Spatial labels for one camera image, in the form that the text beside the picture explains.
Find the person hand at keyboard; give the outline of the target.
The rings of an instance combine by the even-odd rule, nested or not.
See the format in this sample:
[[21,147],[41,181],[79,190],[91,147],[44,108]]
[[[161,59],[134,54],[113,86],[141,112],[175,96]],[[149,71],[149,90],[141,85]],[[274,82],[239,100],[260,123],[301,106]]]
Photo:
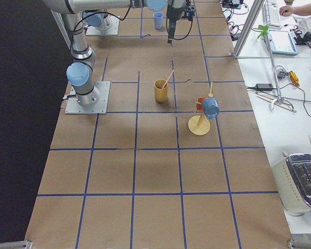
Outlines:
[[290,16],[291,14],[293,14],[293,8],[289,5],[282,6],[279,9],[279,14],[285,17]]

